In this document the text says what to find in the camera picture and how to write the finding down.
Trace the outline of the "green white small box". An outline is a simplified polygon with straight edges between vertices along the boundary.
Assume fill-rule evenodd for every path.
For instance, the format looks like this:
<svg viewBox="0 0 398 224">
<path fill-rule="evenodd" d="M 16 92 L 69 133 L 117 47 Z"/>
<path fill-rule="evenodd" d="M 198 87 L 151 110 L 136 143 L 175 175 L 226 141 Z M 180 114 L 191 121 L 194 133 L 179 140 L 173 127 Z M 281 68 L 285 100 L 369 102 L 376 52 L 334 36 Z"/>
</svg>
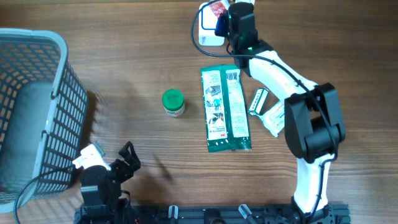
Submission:
<svg viewBox="0 0 398 224">
<path fill-rule="evenodd" d="M 267 100 L 269 90 L 267 88 L 258 88 L 254 94 L 248 113 L 252 116 L 261 116 L 261 110 Z"/>
</svg>

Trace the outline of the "green lid jar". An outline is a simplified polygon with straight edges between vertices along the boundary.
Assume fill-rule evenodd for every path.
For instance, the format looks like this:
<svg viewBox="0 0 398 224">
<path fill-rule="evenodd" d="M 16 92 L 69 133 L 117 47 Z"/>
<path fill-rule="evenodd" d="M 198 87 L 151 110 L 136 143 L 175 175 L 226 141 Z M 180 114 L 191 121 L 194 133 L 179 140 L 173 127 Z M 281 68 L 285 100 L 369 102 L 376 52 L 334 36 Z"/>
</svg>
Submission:
<svg viewBox="0 0 398 224">
<path fill-rule="evenodd" d="M 162 96 L 162 104 L 166 113 L 171 117 L 178 117 L 185 111 L 185 98 L 177 89 L 169 89 Z"/>
</svg>

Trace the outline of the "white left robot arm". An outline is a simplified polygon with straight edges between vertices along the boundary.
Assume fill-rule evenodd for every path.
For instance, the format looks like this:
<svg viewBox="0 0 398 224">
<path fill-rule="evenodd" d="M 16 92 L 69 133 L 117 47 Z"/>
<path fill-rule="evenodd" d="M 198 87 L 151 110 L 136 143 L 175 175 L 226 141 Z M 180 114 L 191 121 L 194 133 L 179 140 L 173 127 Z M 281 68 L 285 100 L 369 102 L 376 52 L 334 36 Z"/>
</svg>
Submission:
<svg viewBox="0 0 398 224">
<path fill-rule="evenodd" d="M 131 199 L 121 198 L 130 195 L 121 184 L 134 176 L 141 168 L 141 162 L 128 141 L 119 151 L 122 159 L 105 163 L 104 151 L 93 143 L 81 150 L 73 164 L 83 168 L 80 176 L 83 203 L 75 210 L 75 223 L 122 223 L 138 224 L 140 218 L 131 206 Z"/>
</svg>

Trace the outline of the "teal wet wipes packet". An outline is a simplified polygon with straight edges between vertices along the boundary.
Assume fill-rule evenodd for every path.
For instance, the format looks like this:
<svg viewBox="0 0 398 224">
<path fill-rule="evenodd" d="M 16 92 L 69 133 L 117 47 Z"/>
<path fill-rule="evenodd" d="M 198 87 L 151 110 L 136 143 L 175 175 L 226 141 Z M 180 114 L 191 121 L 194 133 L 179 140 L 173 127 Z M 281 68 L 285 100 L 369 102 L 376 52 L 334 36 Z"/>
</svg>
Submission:
<svg viewBox="0 0 398 224">
<path fill-rule="evenodd" d="M 285 127 L 284 103 L 278 101 L 269 111 L 260 115 L 263 125 L 276 138 Z"/>
</svg>

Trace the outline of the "red snack packet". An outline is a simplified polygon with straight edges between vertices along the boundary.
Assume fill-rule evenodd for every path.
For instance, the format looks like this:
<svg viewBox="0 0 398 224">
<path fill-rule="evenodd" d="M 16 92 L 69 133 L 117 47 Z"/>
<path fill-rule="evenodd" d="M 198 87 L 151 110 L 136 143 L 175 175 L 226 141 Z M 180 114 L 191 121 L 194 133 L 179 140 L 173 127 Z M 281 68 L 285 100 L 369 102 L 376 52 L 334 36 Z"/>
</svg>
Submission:
<svg viewBox="0 0 398 224">
<path fill-rule="evenodd" d="M 208 6 L 212 13 L 219 18 L 220 15 L 222 15 L 225 11 L 228 10 L 229 8 L 229 2 L 228 0 L 219 0 L 217 2 L 214 2 Z"/>
</svg>

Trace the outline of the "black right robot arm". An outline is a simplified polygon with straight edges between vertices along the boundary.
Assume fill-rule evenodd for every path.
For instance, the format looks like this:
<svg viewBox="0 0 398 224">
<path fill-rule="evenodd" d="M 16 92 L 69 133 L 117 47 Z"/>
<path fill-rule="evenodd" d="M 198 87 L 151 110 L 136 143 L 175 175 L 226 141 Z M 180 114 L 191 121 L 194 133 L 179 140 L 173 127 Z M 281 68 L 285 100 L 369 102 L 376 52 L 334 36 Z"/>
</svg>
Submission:
<svg viewBox="0 0 398 224">
<path fill-rule="evenodd" d="M 314 223 L 328 215 L 328 171 L 345 139 L 335 87 L 299 75 L 265 41 L 258 38 L 254 6 L 236 2 L 220 16 L 216 34 L 229 40 L 238 68 L 264 84 L 284 104 L 284 132 L 297 159 L 297 187 L 291 220 Z"/>
</svg>

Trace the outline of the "green 3M gloves packet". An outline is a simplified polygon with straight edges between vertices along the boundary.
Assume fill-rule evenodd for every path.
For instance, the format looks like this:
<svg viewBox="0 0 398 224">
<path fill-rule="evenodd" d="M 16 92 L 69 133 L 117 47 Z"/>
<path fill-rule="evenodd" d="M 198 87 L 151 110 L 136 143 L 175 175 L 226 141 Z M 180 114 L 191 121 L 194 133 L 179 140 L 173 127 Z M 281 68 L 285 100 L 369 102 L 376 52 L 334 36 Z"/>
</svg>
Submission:
<svg viewBox="0 0 398 224">
<path fill-rule="evenodd" d="M 240 69 L 216 65 L 200 70 L 208 152 L 250 151 L 246 100 Z"/>
</svg>

